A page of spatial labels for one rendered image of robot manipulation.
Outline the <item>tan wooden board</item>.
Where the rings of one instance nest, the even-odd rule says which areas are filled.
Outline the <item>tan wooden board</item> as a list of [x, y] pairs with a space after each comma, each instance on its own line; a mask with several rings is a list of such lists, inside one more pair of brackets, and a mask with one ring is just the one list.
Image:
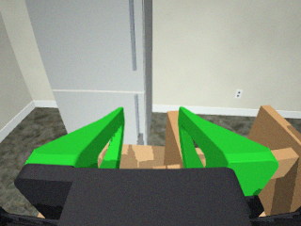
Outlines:
[[285, 176], [270, 179], [258, 195], [266, 216], [294, 212], [301, 206], [301, 134], [270, 105], [261, 105], [247, 136], [272, 150], [292, 148], [298, 159]]
[[167, 111], [164, 166], [181, 165], [183, 168], [178, 116], [179, 110]]

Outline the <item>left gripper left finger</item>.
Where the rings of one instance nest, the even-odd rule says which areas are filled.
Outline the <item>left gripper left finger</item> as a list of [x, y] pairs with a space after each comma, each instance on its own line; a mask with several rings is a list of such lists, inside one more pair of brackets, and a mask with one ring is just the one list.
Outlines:
[[[124, 111], [119, 107], [98, 121], [75, 130], [35, 149], [25, 164], [72, 165], [75, 168], [119, 169]], [[111, 139], [110, 139], [111, 138]], [[98, 168], [99, 154], [109, 142]]]

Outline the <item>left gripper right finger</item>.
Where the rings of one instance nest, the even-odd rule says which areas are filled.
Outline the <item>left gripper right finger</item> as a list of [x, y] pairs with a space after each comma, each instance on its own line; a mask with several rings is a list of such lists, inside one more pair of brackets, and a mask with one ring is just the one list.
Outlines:
[[179, 108], [178, 126], [183, 167], [204, 168], [195, 141], [204, 153], [205, 168], [233, 169], [245, 196], [258, 196], [277, 171], [278, 161], [269, 148], [206, 121], [183, 106]]

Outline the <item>tan wooden rail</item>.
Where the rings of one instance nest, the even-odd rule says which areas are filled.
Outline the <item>tan wooden rail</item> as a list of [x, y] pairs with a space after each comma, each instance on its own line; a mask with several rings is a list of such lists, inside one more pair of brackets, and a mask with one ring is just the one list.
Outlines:
[[[279, 149], [271, 151], [276, 160], [278, 161], [278, 168], [271, 179], [283, 177], [293, 166], [298, 159], [297, 153], [292, 148]], [[153, 169], [167, 169], [167, 166], [152, 167]]]

